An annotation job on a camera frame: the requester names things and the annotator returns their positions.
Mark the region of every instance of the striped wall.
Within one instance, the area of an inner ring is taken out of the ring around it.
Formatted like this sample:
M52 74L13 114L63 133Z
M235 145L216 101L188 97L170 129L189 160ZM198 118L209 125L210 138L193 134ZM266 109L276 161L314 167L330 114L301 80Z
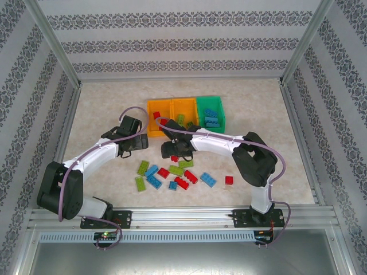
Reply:
M366 0L336 0L288 83L357 274L367 274L366 26Z
M320 0L40 0L82 80L280 77Z
M0 274L6 274L74 88L22 1L2 1L0 18Z

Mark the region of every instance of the beige floor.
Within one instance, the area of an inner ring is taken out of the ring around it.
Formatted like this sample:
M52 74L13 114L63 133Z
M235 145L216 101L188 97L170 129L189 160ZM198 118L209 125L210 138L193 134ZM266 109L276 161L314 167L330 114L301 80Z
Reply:
M120 113L127 107L146 107L147 99L219 95L230 135L256 132L286 159L287 171L274 184L273 198L288 203L314 203L310 186L297 149L278 82L273 80L182 80L89 83L83 85L65 159L71 159L93 145L101 134L118 125ZM139 111L130 116L144 121ZM145 206L235 206L249 205L251 194L234 161L208 152L194 154L192 172L210 173L217 184L210 188L199 182L188 191L168 190L170 175L156 190L146 182L147 190L138 193L136 171L142 160L168 168L172 162L162 159L160 147L165 137L149 139L149 148L132 153L128 159L116 158L96 171L84 183L84 194L96 196L116 207ZM281 164L277 164L278 173ZM234 185L225 186L224 177L233 175Z

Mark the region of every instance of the orange plastic container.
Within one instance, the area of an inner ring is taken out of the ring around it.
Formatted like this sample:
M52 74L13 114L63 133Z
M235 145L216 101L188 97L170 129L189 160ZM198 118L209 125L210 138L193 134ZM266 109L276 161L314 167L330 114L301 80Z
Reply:
M172 100L171 99L159 99L147 101L147 112L149 114L149 125L147 128L147 134L150 138L157 136L165 136L165 134L159 130L158 125L154 121L153 113L159 112L161 116L172 118Z
M182 114L185 116L183 126L187 128L187 123L192 121L195 125L199 125L199 115L197 112L196 98L189 97L184 99L172 99L173 120L177 121L177 116Z
M192 121L193 124L199 125L199 115L197 112L196 98L182 98L182 99L158 99L147 101L147 112L149 114L149 125L147 128L147 134L150 138L157 136L165 136L165 134L159 130L158 125L154 121L153 113L159 112L161 116L169 117L170 119L177 120L177 116L182 114L185 116L183 124L186 128L188 122Z

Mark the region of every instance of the cable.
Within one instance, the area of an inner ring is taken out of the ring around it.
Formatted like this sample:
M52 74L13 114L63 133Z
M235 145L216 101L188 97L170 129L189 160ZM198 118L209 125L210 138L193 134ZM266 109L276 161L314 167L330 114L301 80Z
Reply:
M77 158L75 160L75 162L73 162L73 164L70 165L70 167L67 169L64 178L63 178L63 182L61 184L61 191L60 191L60 199L58 201L58 221L62 222L63 221L63 206L64 206L64 193L65 193L65 185L68 179L68 176L71 172L71 170L74 168L75 165L77 165L82 159L84 159L87 155L89 155L91 152L93 152L94 150L100 148L100 146L105 146L108 145L110 143L114 143L114 142L121 142L122 140L127 140L127 139L132 139L138 135L140 135L141 133L143 133L145 131L145 129L148 127L149 124L149 114L147 113L147 111L142 108L142 107L137 107L137 106L133 106L133 107L129 107L127 108L125 111L122 112L122 114L120 115L119 121L121 122L121 118L122 116L129 110L131 109L139 109L142 110L146 116L147 116L147 123L144 125L144 127L137 133L131 135L131 136L125 136L125 137L121 137L119 139L114 139L114 140L110 140L108 142L104 142L101 145L96 145L94 147L92 147L91 149L89 149L88 151L86 151L84 154L82 154L79 158Z
M121 239L122 239L122 229L121 229L121 227L117 223L110 222L110 221L108 221L106 219L99 219L99 218L94 218L94 217L84 217L84 218L86 218L86 219L93 219L94 221L98 221L98 222L109 223L110 225L116 226L117 230L120 231L120 236L119 236L118 240L116 242L114 242L112 245L108 246L108 247L100 247L98 244L99 244L99 241L102 238L97 239L97 243L96 243L97 249L108 250L108 249L111 249L114 246L116 246L121 241Z
M279 235L277 236L277 238L275 238L275 240L273 240L267 246L270 246L273 243L275 243L279 239L279 237L284 233L284 230L286 229L286 227L289 223L289 220L291 218L291 207L290 207L290 205L286 202L273 201L272 198L271 198L271 187L272 187L273 182L280 179L280 177L282 177L284 175L284 173L286 172L286 161L285 161L284 157L280 153L278 153L276 150L274 150L273 148L271 148L269 146L266 146L266 145L263 145L261 143L249 142L249 141L246 141L246 140L243 140L243 139L232 139L230 137L226 137L226 136L223 136L223 135L217 135L215 133L202 133L202 132L189 132L189 131L183 131L183 130L176 130L176 129L168 128L168 127L162 125L161 123L159 123L158 120L160 120L160 119L167 119L167 120L170 120L170 119L168 117L162 117L162 116L155 119L155 123L157 123L158 126L162 127L163 129L166 129L168 131L176 132L176 133L184 133L184 134L187 134L187 135L211 136L213 138L223 139L223 140L227 140L227 141L233 142L233 143L234 142L239 142L239 143L244 143L244 144L248 144L248 145L258 146L258 147L261 147L263 149L266 149L266 150L272 152L274 155L276 155L278 157L278 159L280 159L280 161L282 163L282 170L276 177L274 177L273 179L270 180L268 196L269 196L269 200L271 202L281 204L281 205L286 205L288 207L288 217L287 217L286 222L284 223L284 226L283 226L282 230L280 231Z

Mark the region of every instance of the green plastic container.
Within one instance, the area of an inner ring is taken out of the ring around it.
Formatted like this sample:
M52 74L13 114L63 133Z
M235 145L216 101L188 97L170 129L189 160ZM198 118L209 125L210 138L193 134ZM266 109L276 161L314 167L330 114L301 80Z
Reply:
M197 112L199 115L199 125L202 128L208 129L209 131L216 132L216 133L224 133L225 130L225 115L222 105L222 100L219 96L202 96L196 98L197 102ZM220 125L219 128L207 128L205 123L204 114L205 109L211 109L218 113L218 123Z

